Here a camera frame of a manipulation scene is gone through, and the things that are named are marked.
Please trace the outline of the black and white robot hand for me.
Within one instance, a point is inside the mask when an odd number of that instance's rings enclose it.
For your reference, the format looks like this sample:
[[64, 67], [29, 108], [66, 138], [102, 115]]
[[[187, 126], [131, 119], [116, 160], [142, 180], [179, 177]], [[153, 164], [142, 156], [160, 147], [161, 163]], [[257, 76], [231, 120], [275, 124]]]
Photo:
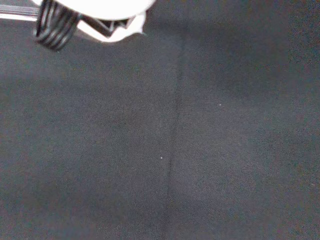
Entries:
[[37, 0], [35, 41], [59, 51], [80, 30], [102, 43], [142, 34], [154, 0]]

